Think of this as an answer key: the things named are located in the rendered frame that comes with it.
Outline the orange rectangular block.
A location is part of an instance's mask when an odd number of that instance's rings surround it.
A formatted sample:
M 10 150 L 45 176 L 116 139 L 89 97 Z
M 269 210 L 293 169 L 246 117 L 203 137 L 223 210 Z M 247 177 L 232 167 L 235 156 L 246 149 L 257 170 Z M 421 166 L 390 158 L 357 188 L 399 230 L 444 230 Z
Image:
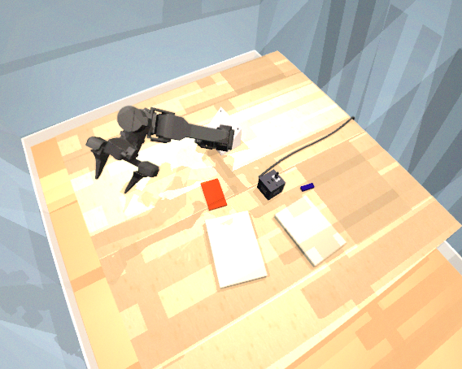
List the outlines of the orange rectangular block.
M 225 201 L 218 178 L 205 181 L 200 184 L 203 189 L 203 194 L 207 202 L 208 210 L 211 211 L 223 206 L 227 206 L 227 202 Z

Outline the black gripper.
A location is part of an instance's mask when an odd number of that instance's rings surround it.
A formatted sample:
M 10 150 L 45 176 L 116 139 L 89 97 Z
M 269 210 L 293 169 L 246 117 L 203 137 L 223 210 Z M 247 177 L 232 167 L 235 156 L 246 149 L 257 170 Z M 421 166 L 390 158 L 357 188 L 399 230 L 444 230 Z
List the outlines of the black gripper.
M 127 132 L 125 130 L 120 131 L 120 135 L 124 140 L 126 140 L 128 143 L 133 144 L 138 143 L 138 152 L 141 149 L 142 143 L 144 144 L 145 142 L 145 137 L 136 134 L 135 132 Z M 89 137 L 89 139 L 86 142 L 86 146 L 88 146 L 90 149 L 90 152 L 94 154 L 95 157 L 95 162 L 96 162 L 96 167 L 95 167 L 95 179 L 98 180 L 102 170 L 107 162 L 108 157 L 110 156 L 109 154 L 105 154 L 104 148 L 106 146 L 107 141 L 102 139 L 101 137 Z M 137 152 L 137 156 L 139 153 Z M 133 172 L 133 176 L 131 180 L 129 181 L 128 185 L 126 186 L 124 190 L 124 194 L 126 194 L 139 180 L 145 177 L 155 177 L 158 175 L 159 172 L 159 166 L 156 164 L 150 162 L 150 161 L 141 161 L 137 159 L 137 156 L 135 159 L 128 161 L 126 158 L 123 158 L 124 161 L 131 163 L 132 165 L 138 167 L 137 171 Z

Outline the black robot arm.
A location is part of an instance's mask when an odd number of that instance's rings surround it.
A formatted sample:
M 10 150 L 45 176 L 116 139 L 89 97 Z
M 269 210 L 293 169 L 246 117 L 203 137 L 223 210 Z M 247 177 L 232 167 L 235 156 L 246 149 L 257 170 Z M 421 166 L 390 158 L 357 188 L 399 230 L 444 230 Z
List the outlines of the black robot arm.
M 161 114 L 157 115 L 157 112 Z M 200 148 L 226 151 L 232 149 L 235 129 L 232 126 L 220 124 L 217 128 L 191 124 L 185 118 L 175 116 L 176 113 L 151 107 L 137 108 L 127 105 L 117 113 L 118 125 L 127 132 L 135 132 L 150 141 L 167 143 L 173 140 L 182 140 L 186 137 L 193 138 L 194 143 Z M 157 137 L 151 135 L 156 134 Z M 108 139 L 104 153 L 113 156 L 117 160 L 126 158 L 128 161 L 137 156 L 138 143 L 130 144 L 120 137 Z

